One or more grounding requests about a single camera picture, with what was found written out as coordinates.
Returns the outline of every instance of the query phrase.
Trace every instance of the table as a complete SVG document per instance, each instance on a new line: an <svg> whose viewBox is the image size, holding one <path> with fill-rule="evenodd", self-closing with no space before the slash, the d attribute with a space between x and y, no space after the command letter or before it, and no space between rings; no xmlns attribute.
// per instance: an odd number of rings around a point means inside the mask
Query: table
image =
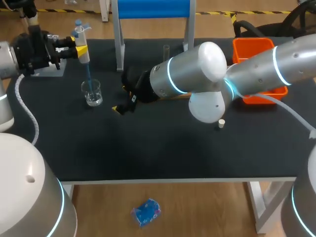
<svg viewBox="0 0 316 237"><path fill-rule="evenodd" d="M277 45L289 39L273 40ZM232 63L232 39L195 41L217 43ZM151 69L162 61L164 44L170 56L183 50L180 39L126 40L125 65ZM56 176L67 185L248 181L257 231L266 232L314 146L309 132L282 108L250 108L240 100L227 109L221 130L196 120L188 100L139 104L135 113L120 116L111 109L126 97L114 41L89 40L88 46L91 74L100 80L104 100L98 108L85 105L85 67L78 60L68 60L62 78L25 78L20 88L39 122L36 147ZM33 126L14 96L14 82L7 91L15 116L9 132L31 140ZM313 121L314 89L312 80L297 83L283 101ZM262 196L262 180L279 182Z"/></svg>

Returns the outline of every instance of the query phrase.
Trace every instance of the table frame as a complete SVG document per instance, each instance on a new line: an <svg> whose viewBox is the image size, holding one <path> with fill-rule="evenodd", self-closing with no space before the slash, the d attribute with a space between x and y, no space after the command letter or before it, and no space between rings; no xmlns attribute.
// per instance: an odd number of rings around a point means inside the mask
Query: table frame
<svg viewBox="0 0 316 237"><path fill-rule="evenodd" d="M102 21L108 22L111 0L99 0L99 2L100 2Z"/></svg>
<svg viewBox="0 0 316 237"><path fill-rule="evenodd" d="M260 181L271 182L262 193ZM73 196L74 185L86 184L142 184L142 183L219 183L246 182L248 185L252 209L256 220L258 234L268 233L280 220L281 207L290 192L295 177L279 178L206 178L206 179L140 179L140 180L101 180L101 181L70 181L62 182L70 198Z"/></svg>

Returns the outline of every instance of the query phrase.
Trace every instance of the white table leg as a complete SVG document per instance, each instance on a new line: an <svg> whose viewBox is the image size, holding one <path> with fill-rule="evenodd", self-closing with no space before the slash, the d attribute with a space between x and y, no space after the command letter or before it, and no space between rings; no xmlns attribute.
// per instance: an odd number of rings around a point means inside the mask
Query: white table leg
<svg viewBox="0 0 316 237"><path fill-rule="evenodd" d="M109 9L111 0L99 0L100 2L100 9L101 9L101 16L103 22L109 21Z"/></svg>
<svg viewBox="0 0 316 237"><path fill-rule="evenodd" d="M271 182L262 195L259 182L247 182L251 204L256 219L258 234L266 234L280 219L284 198L288 195L293 182Z"/></svg>
<svg viewBox="0 0 316 237"><path fill-rule="evenodd" d="M70 197L70 199L72 199L75 186L72 184L63 184L63 187L66 193L68 194L68 196Z"/></svg>

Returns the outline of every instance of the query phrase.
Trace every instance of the clear glass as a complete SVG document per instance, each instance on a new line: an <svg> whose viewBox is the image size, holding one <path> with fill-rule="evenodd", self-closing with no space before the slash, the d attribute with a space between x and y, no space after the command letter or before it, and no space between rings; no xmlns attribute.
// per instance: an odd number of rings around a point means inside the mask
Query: clear glass
<svg viewBox="0 0 316 237"><path fill-rule="evenodd" d="M98 106L103 102L100 82L98 80L86 80L81 84L81 91L89 106Z"/></svg>
<svg viewBox="0 0 316 237"><path fill-rule="evenodd" d="M166 44L163 46L163 61L169 60L170 47Z"/></svg>

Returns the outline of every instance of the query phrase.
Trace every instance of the orange plastic container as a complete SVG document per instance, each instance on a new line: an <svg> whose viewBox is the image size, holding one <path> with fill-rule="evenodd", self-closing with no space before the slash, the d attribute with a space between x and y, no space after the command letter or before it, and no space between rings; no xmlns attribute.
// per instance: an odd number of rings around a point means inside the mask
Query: orange plastic container
<svg viewBox="0 0 316 237"><path fill-rule="evenodd" d="M268 38L237 38L233 40L233 63L241 63L259 53L274 48L271 39ZM286 86L262 92L261 94L269 95L273 98L281 100L282 97L287 95L288 90ZM246 104L274 104L270 100L260 97L248 97L243 99Z"/></svg>

